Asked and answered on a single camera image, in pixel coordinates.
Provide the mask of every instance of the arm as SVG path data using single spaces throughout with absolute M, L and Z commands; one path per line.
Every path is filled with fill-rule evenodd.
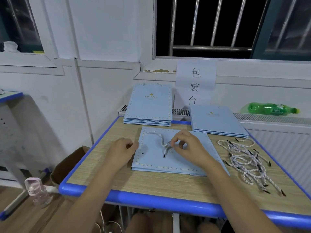
M 91 232 L 96 217 L 101 210 L 110 190 L 116 173 L 132 157 L 138 148 L 138 142 L 120 138 L 109 148 L 102 166 L 86 190 L 71 207 L 58 232 L 86 233 Z
M 236 185 L 205 150 L 199 139 L 188 131 L 177 133 L 172 146 L 181 156 L 202 168 L 216 190 L 219 202 L 236 233 L 282 233 L 259 207 Z

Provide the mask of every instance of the green plastic bottle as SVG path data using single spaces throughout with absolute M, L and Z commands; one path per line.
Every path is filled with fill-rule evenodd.
M 262 104 L 252 102 L 247 106 L 247 110 L 251 114 L 267 114 L 267 115 L 288 115 L 288 114 L 298 114 L 300 109 L 291 108 L 287 105 L 282 104 Z

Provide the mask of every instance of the person's left hand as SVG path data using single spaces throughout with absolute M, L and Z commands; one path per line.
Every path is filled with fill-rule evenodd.
M 110 146 L 103 165 L 115 172 L 119 171 L 131 159 L 138 146 L 139 143 L 133 143 L 131 139 L 119 138 Z

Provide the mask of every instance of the twisted cord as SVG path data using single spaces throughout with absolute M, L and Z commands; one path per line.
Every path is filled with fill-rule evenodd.
M 162 141 L 161 145 L 162 145 L 163 148 L 164 148 L 163 157 L 165 158 L 165 156 L 166 156 L 166 154 L 168 153 L 168 151 L 169 151 L 170 149 L 172 149 L 172 146 L 170 145 L 171 140 L 169 140 L 169 142 L 165 144 L 165 143 L 164 143 L 164 137 L 163 137 L 163 135 L 162 135 L 161 133 L 156 132 L 156 131 L 146 132 L 146 134 L 148 134 L 148 133 L 156 134 L 156 135 L 158 135 L 158 136 L 161 137 L 161 141 Z
M 231 163 L 227 163 L 225 160 L 223 160 L 223 162 L 235 168 L 237 171 L 241 172 L 243 174 L 243 180 L 247 184 L 254 185 L 254 182 L 256 182 L 264 192 L 267 192 L 270 194 L 270 192 L 267 191 L 266 189 L 266 187 L 268 186 L 267 184 L 267 181 L 268 181 L 274 186 L 275 189 L 277 189 L 280 193 L 286 196 L 285 193 L 281 190 L 281 188 L 279 188 L 277 184 L 275 184 L 271 180 L 271 178 L 267 175 L 267 171 L 266 171 L 265 166 L 262 163 L 262 160 L 266 161 L 266 163 L 271 167 L 270 161 L 268 161 L 265 157 L 260 155 L 259 152 L 256 151 L 255 149 L 254 149 L 254 153 L 250 152 L 247 149 L 249 147 L 253 147 L 255 145 L 255 141 L 250 137 L 247 137 L 244 140 L 238 140 L 238 139 L 236 140 L 239 142 L 250 140 L 252 141 L 252 144 L 242 145 L 240 143 L 231 142 L 231 141 L 224 141 L 224 140 L 217 141 L 217 144 L 225 148 L 229 152 L 229 155 L 230 155 Z M 254 168 L 249 170 L 245 167 L 246 165 L 252 165 L 254 166 Z

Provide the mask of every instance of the pink water bottle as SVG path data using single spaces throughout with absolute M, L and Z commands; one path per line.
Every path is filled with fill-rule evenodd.
M 47 192 L 40 178 L 27 178 L 25 180 L 25 186 L 35 206 L 45 208 L 51 203 L 53 198 Z

